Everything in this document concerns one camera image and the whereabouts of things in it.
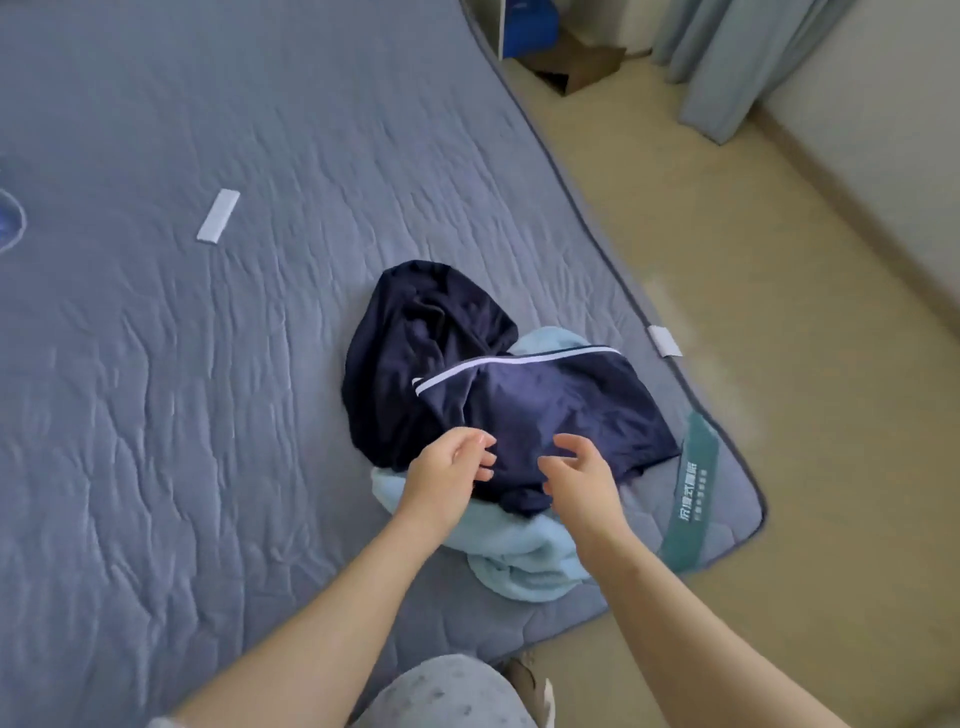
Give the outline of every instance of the white tag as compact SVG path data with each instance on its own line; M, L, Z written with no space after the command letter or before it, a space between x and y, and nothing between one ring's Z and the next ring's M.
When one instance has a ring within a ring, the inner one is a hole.
M230 219L233 207L239 199L240 193L235 189L220 190L217 199L213 201L213 207L211 207L210 211L206 214L206 219L200 227L200 232L197 233L197 239L202 240L204 243L213 243L216 245L217 241L220 240L220 233L222 233L227 226L227 220Z
M657 347L660 356L683 356L669 328L648 327L647 330L650 332L650 338L654 340L654 346Z

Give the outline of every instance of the hand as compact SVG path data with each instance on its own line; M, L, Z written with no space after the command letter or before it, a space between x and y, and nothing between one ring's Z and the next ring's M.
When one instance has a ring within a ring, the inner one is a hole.
M537 465L547 477L543 490L553 497L553 510L576 542L581 560L605 538L634 538L610 466L596 446L580 435L555 435L553 442L576 457L544 455Z
M425 447L410 464L394 518L412 519L436 542L444 542L467 510L474 480L490 480L496 438L482 429L454 427Z

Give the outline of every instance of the bed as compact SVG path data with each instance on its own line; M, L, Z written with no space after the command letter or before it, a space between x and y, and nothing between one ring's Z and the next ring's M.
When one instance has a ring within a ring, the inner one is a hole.
M457 0L0 4L0 723L138 725L291 616L388 519L344 357L372 287L458 268L520 332L625 352L677 436L708 411ZM219 244L196 239L221 188ZM699 567L765 507L723 438ZM678 463L622 494L659 548ZM485 589L441 549L360 706L446 652L604 612Z

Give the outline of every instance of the baseboard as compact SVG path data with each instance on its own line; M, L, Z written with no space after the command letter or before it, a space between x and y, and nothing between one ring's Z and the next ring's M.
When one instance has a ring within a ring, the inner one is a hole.
M903 250L897 238L876 216L836 175L814 158L770 111L756 104L750 112L750 118L894 275L903 280L927 308L960 338L960 304L947 289Z

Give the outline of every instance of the forearm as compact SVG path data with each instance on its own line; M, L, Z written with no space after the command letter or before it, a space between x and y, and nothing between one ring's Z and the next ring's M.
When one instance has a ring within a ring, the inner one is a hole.
M843 726L715 616L653 553L623 535L592 569L673 728Z
M403 596L436 548L394 519L295 617L191 697L187 728L343 726Z

